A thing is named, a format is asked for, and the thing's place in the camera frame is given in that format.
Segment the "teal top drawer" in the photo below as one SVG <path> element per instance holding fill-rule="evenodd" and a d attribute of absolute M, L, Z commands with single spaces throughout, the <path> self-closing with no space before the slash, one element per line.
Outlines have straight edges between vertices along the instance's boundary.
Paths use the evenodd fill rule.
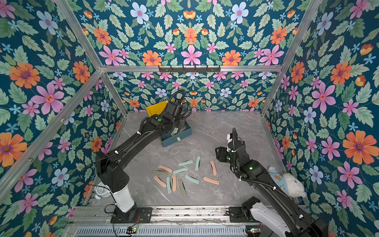
<path fill-rule="evenodd" d="M 171 136 L 172 131 L 173 130 L 159 137 L 162 147 L 168 147 L 192 135 L 192 128 L 189 126 L 187 122 L 184 123 L 184 127 L 181 128 L 178 134 L 176 134 L 175 136 Z"/>

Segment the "yellow drawer cabinet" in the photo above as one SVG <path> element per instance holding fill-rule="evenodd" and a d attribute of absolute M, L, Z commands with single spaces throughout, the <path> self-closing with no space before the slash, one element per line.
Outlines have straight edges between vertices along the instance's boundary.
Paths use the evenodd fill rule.
<path fill-rule="evenodd" d="M 161 114 L 164 111 L 164 109 L 166 108 L 167 104 L 168 104 L 168 101 L 162 101 L 162 102 L 157 103 L 155 105 L 148 106 L 146 108 L 146 111 L 147 111 L 149 117 L 151 117 L 153 115 Z"/>

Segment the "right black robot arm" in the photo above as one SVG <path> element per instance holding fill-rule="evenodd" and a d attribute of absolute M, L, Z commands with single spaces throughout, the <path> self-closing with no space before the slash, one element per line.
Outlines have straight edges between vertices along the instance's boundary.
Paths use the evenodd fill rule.
<path fill-rule="evenodd" d="M 269 171 L 257 160 L 250 159 L 245 142 L 236 129 L 227 136 L 227 147 L 216 148 L 216 158 L 228 163 L 239 181 L 247 182 L 259 191 L 272 206 L 272 210 L 256 197 L 242 204 L 245 220 L 256 220 L 267 226 L 279 237 L 326 237 L 328 225 L 315 220 L 303 211 L 272 179 Z"/>

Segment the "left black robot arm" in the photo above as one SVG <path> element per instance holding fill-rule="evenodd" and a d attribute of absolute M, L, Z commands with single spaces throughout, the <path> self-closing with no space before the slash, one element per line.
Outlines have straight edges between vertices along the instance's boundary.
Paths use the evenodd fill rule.
<path fill-rule="evenodd" d="M 137 204 L 129 191 L 130 177 L 124 171 L 132 159 L 151 142 L 174 128 L 185 125 L 188 117 L 181 100 L 170 99 L 160 114 L 145 117 L 137 132 L 121 145 L 96 158 L 96 171 L 115 201 L 114 220 L 132 222 L 137 216 Z"/>

